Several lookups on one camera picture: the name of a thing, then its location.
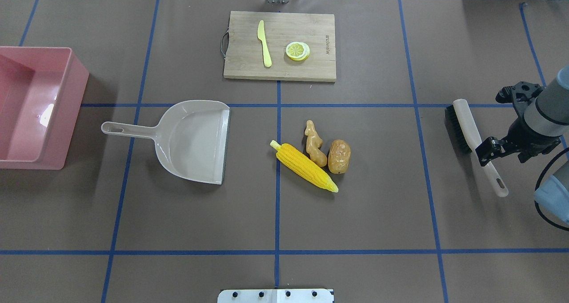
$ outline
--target knife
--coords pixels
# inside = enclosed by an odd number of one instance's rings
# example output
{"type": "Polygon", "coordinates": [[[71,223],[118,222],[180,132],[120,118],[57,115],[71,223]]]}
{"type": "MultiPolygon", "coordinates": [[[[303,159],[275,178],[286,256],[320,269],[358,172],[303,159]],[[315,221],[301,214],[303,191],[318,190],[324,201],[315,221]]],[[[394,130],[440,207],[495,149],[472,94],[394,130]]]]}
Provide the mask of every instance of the knife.
{"type": "Polygon", "coordinates": [[[256,37],[260,40],[260,43],[263,44],[263,64],[267,68],[270,68],[272,65],[271,55],[268,53],[267,47],[267,40],[264,37],[264,21],[259,21],[259,27],[256,28],[256,37]]]}

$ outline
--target pink plastic bin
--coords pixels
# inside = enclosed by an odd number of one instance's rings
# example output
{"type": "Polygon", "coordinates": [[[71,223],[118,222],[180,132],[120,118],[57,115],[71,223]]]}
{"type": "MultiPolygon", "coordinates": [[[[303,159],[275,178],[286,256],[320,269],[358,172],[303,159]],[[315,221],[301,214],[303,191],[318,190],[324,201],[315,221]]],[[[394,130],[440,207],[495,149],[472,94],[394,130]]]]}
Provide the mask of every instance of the pink plastic bin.
{"type": "Polygon", "coordinates": [[[87,78],[70,48],[0,46],[0,169],[63,168],[87,78]]]}

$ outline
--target cutting board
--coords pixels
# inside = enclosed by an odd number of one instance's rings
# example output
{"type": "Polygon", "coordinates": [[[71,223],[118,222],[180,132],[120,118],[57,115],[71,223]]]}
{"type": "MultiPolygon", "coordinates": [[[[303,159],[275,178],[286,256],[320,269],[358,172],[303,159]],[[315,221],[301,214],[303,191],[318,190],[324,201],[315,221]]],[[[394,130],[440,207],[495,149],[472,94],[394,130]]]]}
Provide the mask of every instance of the cutting board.
{"type": "Polygon", "coordinates": [[[231,11],[229,44],[223,76],[228,79],[336,82],[336,36],[333,14],[231,11]],[[264,20],[272,66],[263,65],[263,51],[256,37],[264,20]],[[310,56],[293,61],[285,48],[293,41],[310,46],[310,56]]]}

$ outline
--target brush bristles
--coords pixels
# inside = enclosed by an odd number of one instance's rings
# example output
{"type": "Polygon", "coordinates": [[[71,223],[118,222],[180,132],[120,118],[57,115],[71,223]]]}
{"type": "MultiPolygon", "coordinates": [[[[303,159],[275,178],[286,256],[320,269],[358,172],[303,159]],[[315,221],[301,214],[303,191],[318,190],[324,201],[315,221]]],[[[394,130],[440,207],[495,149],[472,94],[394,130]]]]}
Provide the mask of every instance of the brush bristles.
{"type": "Polygon", "coordinates": [[[449,121],[451,122],[451,125],[453,127],[455,137],[457,138],[459,150],[461,150],[461,152],[464,154],[472,153],[472,150],[468,146],[466,138],[464,137],[464,133],[462,132],[461,123],[459,122],[459,119],[457,117],[457,112],[455,111],[455,107],[453,105],[450,105],[447,107],[447,111],[448,111],[447,116],[449,117],[449,121]]]}

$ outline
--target corn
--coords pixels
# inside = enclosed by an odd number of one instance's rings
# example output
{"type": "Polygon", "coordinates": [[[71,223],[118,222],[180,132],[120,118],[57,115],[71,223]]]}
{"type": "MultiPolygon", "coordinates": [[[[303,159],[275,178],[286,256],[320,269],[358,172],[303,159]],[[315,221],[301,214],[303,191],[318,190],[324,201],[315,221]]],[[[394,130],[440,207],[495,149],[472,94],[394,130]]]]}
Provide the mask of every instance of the corn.
{"type": "Polygon", "coordinates": [[[274,140],[271,141],[271,147],[276,149],[276,158],[286,165],[286,167],[293,170],[294,173],[319,188],[334,193],[338,192],[338,187],[332,181],[332,178],[295,147],[287,143],[279,145],[274,140]]]}

